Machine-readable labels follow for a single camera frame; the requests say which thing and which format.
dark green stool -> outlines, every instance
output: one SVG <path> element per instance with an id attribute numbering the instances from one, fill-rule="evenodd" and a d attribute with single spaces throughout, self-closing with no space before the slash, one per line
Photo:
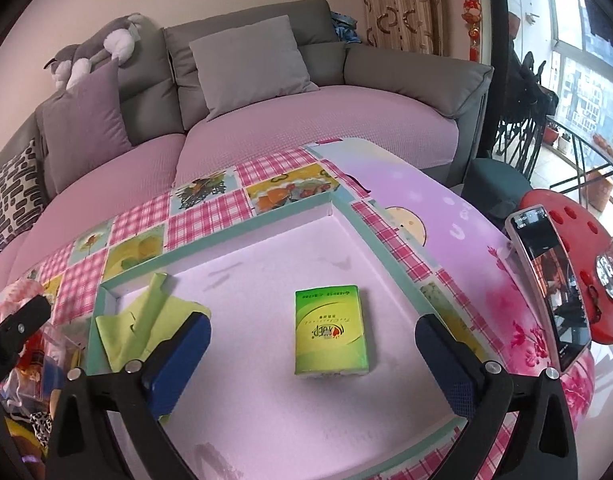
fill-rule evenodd
<path id="1" fill-rule="evenodd" d="M 507 216 L 518 209 L 520 200 L 531 189 L 525 176 L 509 164 L 493 158 L 474 158 L 461 197 L 503 231 Z"/>

metal screw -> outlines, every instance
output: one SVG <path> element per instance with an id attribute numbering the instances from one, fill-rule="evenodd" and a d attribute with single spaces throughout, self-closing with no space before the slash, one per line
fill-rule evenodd
<path id="1" fill-rule="evenodd" d="M 80 370 L 80 368 L 73 368 L 73 370 L 68 371 L 68 373 L 66 374 L 66 378 L 69 381 L 75 381 L 76 379 L 80 378 L 80 375 L 82 375 L 82 371 Z"/>
<path id="2" fill-rule="evenodd" d="M 545 372 L 547 374 L 547 377 L 551 380 L 557 380 L 560 378 L 560 374 L 557 372 L 557 370 L 555 368 L 547 368 L 547 371 Z"/>
<path id="3" fill-rule="evenodd" d="M 503 371 L 503 368 L 500 366 L 500 363 L 497 363 L 496 361 L 487 361 L 485 370 L 490 374 L 497 375 Z"/>
<path id="4" fill-rule="evenodd" d="M 138 359 L 133 359 L 133 361 L 129 361 L 126 363 L 124 369 L 129 374 L 134 374 L 135 372 L 139 372 L 142 369 L 142 361 Z"/>

yellow-green cloth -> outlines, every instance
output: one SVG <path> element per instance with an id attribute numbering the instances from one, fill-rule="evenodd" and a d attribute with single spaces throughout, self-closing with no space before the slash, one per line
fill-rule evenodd
<path id="1" fill-rule="evenodd" d="M 120 371 L 133 359 L 146 361 L 159 343 L 170 339 L 192 312 L 209 319 L 211 312 L 193 301 L 169 296 L 162 290 L 167 275 L 156 272 L 148 289 L 116 316 L 95 320 L 111 370 Z"/>

purple throw pillow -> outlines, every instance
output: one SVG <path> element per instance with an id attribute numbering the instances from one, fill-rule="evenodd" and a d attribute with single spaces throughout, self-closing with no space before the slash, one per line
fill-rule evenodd
<path id="1" fill-rule="evenodd" d="M 132 147 L 120 112 L 115 60 L 46 104 L 42 117 L 58 193 Z"/>

curtain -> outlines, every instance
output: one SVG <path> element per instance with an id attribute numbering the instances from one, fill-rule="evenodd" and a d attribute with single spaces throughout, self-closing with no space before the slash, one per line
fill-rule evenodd
<path id="1" fill-rule="evenodd" d="M 364 0 L 369 44 L 445 55 L 442 0 Z"/>

